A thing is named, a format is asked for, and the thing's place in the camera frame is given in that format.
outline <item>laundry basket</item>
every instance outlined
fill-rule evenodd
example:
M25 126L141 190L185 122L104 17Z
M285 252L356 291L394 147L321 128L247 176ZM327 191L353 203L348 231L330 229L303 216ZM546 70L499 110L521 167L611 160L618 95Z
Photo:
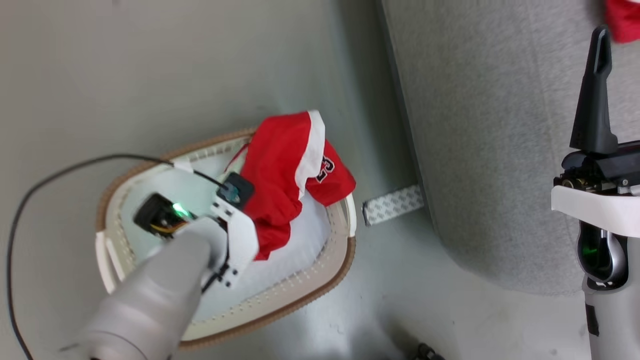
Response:
M210 167L218 166L219 168L220 164L226 163L240 147L250 141L254 132L255 129L249 129L219 136L171 152L164 158L172 161L189 161L200 171L203 169L198 166L203 164L208 164L207 166L213 164ZM129 223L132 218L130 203L135 203L136 197L145 196L145 192L153 192L154 189L149 183L162 176L171 175L166 172L172 170L191 176L165 165L143 163L115 179L103 193L97 214L95 249L100 274L107 292L111 293L118 283L133 271L136 264L148 256L144 246L153 245L141 243L140 238L147 235L136 233L141 230L133 230ZM160 186L166 186L163 191L178 191L176 189L185 187L171 183L163 183ZM211 183L198 183L194 186L211 186ZM207 196L213 194L197 191L198 198L192 199L193 206L196 208L189 209L194 213L204 211L205 206L210 206L210 198L208 199ZM217 313L207 313L209 305L203 304L207 301L203 297L200 304L202 309L198 309L199 318L194 317L192 320L180 343L180 348L191 349L212 345L253 331L309 304L338 285L347 274L355 254L356 211L353 197L349 195L336 204L320 209L322 216L326 212L328 226L325 232L326 238L323 236L320 239L317 254L306 252L306 257L309 254L314 257L308 259L307 263L300 261L303 268L296 268L277 281L261 284L263 289L258 293L231 304L222 312L217 310ZM208 292L210 291L216 291L216 289L211 288Z

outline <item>concrete floor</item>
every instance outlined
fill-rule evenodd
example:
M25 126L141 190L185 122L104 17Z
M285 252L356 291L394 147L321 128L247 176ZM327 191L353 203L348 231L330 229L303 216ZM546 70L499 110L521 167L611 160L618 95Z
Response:
M161 154L274 113L320 110L358 180L357 202L417 181L371 1L11 0L0 18L1 248L21 194L63 165ZM68 177L26 211L15 298L36 359L63 359L57 349L105 296L94 211L129 166ZM357 238L348 276L323 298L175 358L404 359L425 341L448 360L588 359L580 294L513 293L464 272L425 211L372 228L360 221ZM22 359L4 311L0 348Z

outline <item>black cable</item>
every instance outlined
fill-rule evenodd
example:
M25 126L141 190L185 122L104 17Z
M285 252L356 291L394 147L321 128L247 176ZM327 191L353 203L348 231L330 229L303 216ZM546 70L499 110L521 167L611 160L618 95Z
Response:
M18 210L16 210L15 215L13 216L13 223L11 225L11 231L9 232L9 240L7 243L7 251L6 251L6 300L7 300L7 304L8 304L8 310L9 310L9 319L11 320L11 327L13 329L13 334L15 335L15 338L18 340L18 342L20 343L20 348L22 348L22 352L24 353L24 355L27 357L28 360L33 360L33 356L31 356L31 352L29 351L29 348L27 347L27 345L24 342L24 339L22 338L22 334L20 333L20 329L18 329L18 324L15 321L15 311L13 309L13 281L12 281L12 259L13 259L13 242L15 239L15 233L18 229L18 221L20 221L20 216L22 215L22 211L24 210L24 207L27 205L27 202L29 201L29 199L31 198L31 196L38 191L39 189L41 189L43 186L49 184L50 182L64 176L67 175L71 172L74 172L76 170L80 170L84 167L89 167L91 165L96 165L98 163L103 163L105 161L110 161L110 160L117 160L117 159L134 159L134 160L145 160L145 161L151 161L154 163L160 163L160 164L167 164L170 166L174 166L174 164L171 161L168 160L164 160L164 159L159 159L159 158L153 158L151 156L145 156L145 155L135 155L135 154L112 154L112 155L106 155L106 156L101 156L99 158L94 158L91 160L86 160L83 161L81 163L77 163L75 165L71 165L67 168L64 168L52 175L49 175L48 177L44 178L43 180L40 180L39 182L37 182L35 185L33 185L29 191L27 191L27 193L22 197L22 200L20 200L20 204L18 205ZM216 181L215 179L197 171L194 170L193 171L194 174L203 177L206 180L209 180L210 182L218 185L218 186L223 186L220 182Z
M204 294L205 291L209 289L209 287L211 286L211 284L213 284L215 280L222 281L222 275L225 275L225 272L227 272L227 270L229 269L229 265L227 264L228 261L229 261L229 246L227 244L227 255L225 257L225 264L222 265L220 270L218 270L217 272L214 272L213 274L211 274L211 276L209 276L209 278L207 279L207 282L205 282L204 286L202 286L202 291L200 293Z

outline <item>white basket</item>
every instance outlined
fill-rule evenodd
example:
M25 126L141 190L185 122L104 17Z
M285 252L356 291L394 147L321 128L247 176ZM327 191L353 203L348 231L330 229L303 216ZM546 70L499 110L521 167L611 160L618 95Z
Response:
M250 129L213 138L172 152L164 158L194 161L230 152L237 148L238 143L248 143L254 132ZM109 293L133 271L136 259L122 228L120 207L134 184L163 170L166 170L165 166L144 163L114 180L102 195L95 249L102 281ZM193 322L180 348L212 345L250 332L307 305L338 285L355 254L356 211L352 195L327 207L326 212L331 226L330 236L310 268L272 284L222 315Z

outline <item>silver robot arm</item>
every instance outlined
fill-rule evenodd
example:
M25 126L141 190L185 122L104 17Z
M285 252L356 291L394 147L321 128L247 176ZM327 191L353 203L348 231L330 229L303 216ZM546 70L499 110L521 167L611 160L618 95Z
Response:
M554 210L580 220L577 250L591 358L640 359L640 198L566 186L551 194Z
M74 359L171 358L200 302L203 277L216 274L216 282L233 287L258 251L248 216L220 198L212 210L216 220L200 217L185 225L100 303L68 347Z
M175 352L200 302L203 274L222 266L212 259L227 239L211 238L213 227L210 218L187 225L102 301L79 339L86 359L167 360Z

